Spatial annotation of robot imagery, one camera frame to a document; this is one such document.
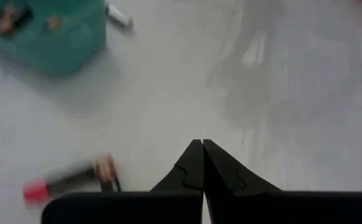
white surface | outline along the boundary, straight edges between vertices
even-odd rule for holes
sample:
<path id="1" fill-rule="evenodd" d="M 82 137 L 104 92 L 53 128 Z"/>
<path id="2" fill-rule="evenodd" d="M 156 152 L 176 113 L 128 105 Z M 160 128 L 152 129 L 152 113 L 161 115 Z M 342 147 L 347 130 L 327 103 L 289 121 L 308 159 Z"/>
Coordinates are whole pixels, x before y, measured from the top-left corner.
<path id="1" fill-rule="evenodd" d="M 26 180 L 110 152 L 149 190 L 202 138 L 282 189 L 362 190 L 362 1 L 113 3 L 133 35 L 71 78 L 0 57 L 0 223 L 39 222 Z"/>

white floor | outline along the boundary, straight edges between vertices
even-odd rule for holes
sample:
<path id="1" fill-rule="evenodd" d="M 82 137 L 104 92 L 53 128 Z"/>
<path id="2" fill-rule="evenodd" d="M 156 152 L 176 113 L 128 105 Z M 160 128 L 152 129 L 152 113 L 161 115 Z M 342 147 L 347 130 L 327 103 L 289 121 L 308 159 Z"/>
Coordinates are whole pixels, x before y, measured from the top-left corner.
<path id="1" fill-rule="evenodd" d="M 71 78 L 0 56 L 0 223 L 39 222 L 26 180 L 109 152 L 149 190 L 202 138 L 282 189 L 362 190 L 362 1 L 113 2 L 134 33 Z"/>

teal container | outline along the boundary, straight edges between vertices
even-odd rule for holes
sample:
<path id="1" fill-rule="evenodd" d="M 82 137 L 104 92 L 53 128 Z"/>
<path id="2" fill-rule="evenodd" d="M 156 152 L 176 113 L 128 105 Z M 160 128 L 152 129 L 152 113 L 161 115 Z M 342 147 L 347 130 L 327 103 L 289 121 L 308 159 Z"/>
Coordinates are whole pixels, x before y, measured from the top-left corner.
<path id="1" fill-rule="evenodd" d="M 28 6 L 34 17 L 9 37 L 0 36 L 0 51 L 34 70 L 71 74 L 106 45 L 103 0 L 0 0 L 0 12 L 7 3 Z M 44 32 L 51 16 L 60 18 L 60 29 Z"/>

teal box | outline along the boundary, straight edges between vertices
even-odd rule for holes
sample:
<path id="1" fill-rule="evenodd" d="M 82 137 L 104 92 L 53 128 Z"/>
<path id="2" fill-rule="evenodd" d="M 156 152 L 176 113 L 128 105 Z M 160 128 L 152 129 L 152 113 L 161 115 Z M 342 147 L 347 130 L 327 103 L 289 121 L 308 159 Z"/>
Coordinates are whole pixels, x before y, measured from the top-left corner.
<path id="1" fill-rule="evenodd" d="M 33 18 L 9 37 L 0 36 L 0 52 L 49 75 L 78 70 L 106 46 L 106 14 L 103 0 L 0 0 L 28 6 Z M 44 32 L 47 18 L 60 18 L 60 29 Z"/>

